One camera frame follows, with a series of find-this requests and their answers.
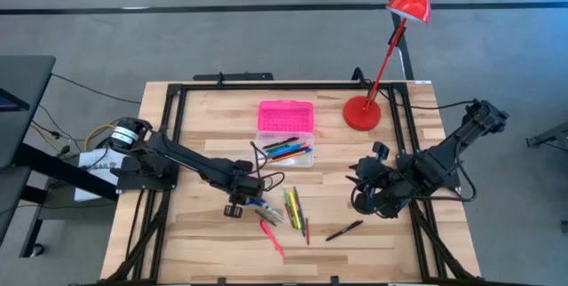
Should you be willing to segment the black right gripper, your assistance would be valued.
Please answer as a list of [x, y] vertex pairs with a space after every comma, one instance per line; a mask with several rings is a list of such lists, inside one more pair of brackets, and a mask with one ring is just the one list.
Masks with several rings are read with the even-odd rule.
[[365, 215], [375, 214], [380, 218], [397, 218], [398, 214], [413, 201], [414, 192], [409, 178], [414, 155], [396, 158], [396, 168], [385, 164], [390, 149], [380, 141], [373, 144], [374, 156], [360, 158], [348, 168], [355, 171], [356, 178], [345, 176], [355, 183], [352, 190], [353, 208]]

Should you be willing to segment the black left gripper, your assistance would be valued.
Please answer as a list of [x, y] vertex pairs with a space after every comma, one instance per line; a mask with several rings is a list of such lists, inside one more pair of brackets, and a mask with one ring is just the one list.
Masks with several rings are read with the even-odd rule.
[[[264, 181], [255, 177], [254, 164], [249, 161], [224, 160], [223, 177], [219, 188], [232, 197], [245, 201], [246, 199], [261, 199], [264, 193]], [[228, 218], [241, 218], [243, 207], [241, 204], [227, 204], [224, 215]]]

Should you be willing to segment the pink highlighter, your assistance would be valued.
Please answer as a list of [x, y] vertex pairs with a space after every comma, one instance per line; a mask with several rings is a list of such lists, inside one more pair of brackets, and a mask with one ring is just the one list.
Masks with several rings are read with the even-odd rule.
[[270, 241], [272, 242], [272, 245], [274, 246], [274, 249], [276, 251], [279, 252], [279, 254], [284, 258], [285, 257], [285, 253], [284, 250], [282, 249], [280, 243], [278, 242], [276, 236], [274, 235], [274, 233], [272, 232], [270, 225], [264, 221], [263, 219], [260, 220], [260, 227], [262, 228], [262, 230], [264, 231], [264, 234], [270, 239]]

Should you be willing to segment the black pen with white print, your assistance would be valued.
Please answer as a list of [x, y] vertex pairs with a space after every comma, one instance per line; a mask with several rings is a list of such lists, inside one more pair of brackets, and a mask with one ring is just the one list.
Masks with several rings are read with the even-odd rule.
[[347, 232], [349, 232], [349, 231], [351, 231], [352, 229], [354, 229], [354, 228], [356, 228], [356, 227], [362, 225], [363, 223], [364, 223], [363, 220], [354, 221], [353, 223], [349, 224], [347, 227], [344, 227], [344, 228], [341, 229], [340, 231], [331, 234], [329, 237], [327, 237], [327, 238], [325, 239], [325, 241], [326, 241], [326, 242], [329, 242], [329, 241], [331, 241], [331, 240], [337, 238], [337, 237], [340, 236], [340, 235], [346, 234]]

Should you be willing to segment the pens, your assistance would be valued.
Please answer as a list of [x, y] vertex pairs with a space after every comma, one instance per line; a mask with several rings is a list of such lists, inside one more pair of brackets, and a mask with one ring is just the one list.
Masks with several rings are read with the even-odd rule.
[[310, 149], [298, 150], [298, 151], [293, 152], [293, 153], [291, 153], [291, 154], [283, 155], [283, 156], [280, 156], [280, 157], [278, 157], [278, 158], [274, 158], [274, 159], [272, 159], [271, 163], [277, 163], [277, 162], [280, 162], [280, 161], [283, 161], [283, 160], [287, 160], [287, 159], [292, 158], [292, 157], [296, 157], [296, 156], [299, 156], [299, 155], [307, 154], [307, 153], [309, 153], [309, 152], [311, 152]]

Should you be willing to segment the plain black pen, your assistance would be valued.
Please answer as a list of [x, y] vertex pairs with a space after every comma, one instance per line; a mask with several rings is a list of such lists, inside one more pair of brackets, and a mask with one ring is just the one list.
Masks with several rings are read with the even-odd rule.
[[285, 145], [285, 144], [287, 144], [287, 143], [296, 141], [296, 140], [298, 140], [298, 139], [299, 139], [299, 137], [291, 137], [291, 138], [284, 139], [284, 140], [282, 140], [282, 141], [275, 142], [275, 143], [272, 143], [272, 144], [270, 144], [270, 145], [264, 146], [264, 147], [262, 147], [262, 149], [265, 149], [265, 150], [274, 149], [274, 148], [276, 148], [276, 147], [281, 147], [281, 146], [283, 146], [283, 145]]

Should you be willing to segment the clear box with pink lid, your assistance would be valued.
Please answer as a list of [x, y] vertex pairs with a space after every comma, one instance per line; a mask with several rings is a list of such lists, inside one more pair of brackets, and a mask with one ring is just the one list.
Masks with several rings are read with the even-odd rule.
[[[258, 107], [255, 144], [261, 149], [257, 160], [260, 163], [279, 167], [311, 168], [314, 165], [314, 105], [308, 101], [264, 100]], [[312, 149], [310, 153], [289, 158], [277, 163], [262, 147], [291, 137], [298, 140], [288, 143], [290, 146], [306, 143]]]

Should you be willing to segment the red desk lamp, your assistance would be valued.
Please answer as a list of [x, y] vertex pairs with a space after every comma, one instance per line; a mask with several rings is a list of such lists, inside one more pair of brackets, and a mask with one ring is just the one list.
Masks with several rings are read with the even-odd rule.
[[370, 131], [381, 120], [381, 109], [375, 98], [379, 91], [379, 84], [385, 68], [388, 66], [391, 54], [398, 46], [399, 40], [406, 30], [406, 23], [411, 21], [428, 24], [430, 21], [430, 0], [390, 0], [386, 9], [401, 18], [391, 39], [389, 48], [378, 71], [373, 87], [366, 96], [357, 96], [349, 99], [343, 107], [343, 119], [354, 130]]

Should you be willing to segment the black bar device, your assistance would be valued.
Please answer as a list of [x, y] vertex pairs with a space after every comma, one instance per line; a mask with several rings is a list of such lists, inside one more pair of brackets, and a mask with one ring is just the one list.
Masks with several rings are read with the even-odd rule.
[[273, 81], [274, 77], [272, 73], [262, 72], [262, 73], [234, 73], [226, 74], [218, 72], [211, 75], [195, 75], [193, 77], [194, 81]]

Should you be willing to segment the white paper sheet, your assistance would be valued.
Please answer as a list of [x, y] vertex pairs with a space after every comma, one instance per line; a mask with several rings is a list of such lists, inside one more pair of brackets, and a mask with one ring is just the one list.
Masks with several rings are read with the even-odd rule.
[[120, 169], [126, 155], [111, 148], [98, 148], [79, 154], [77, 167], [87, 171], [89, 176], [80, 180], [80, 186], [75, 189], [75, 201], [86, 202], [102, 198], [100, 189], [106, 186], [103, 181], [113, 186], [115, 192], [118, 177], [112, 169]]

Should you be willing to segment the black floor stand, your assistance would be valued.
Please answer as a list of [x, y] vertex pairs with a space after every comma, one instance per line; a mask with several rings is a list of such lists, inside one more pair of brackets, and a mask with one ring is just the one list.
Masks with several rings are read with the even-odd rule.
[[568, 123], [561, 123], [539, 135], [526, 138], [525, 141], [529, 148], [547, 145], [568, 152]]

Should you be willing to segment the grey desk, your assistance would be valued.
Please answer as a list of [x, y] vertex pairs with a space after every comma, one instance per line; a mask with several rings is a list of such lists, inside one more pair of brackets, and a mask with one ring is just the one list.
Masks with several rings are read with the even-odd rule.
[[31, 169], [16, 164], [15, 158], [55, 61], [48, 55], [0, 55], [0, 245], [31, 174]]

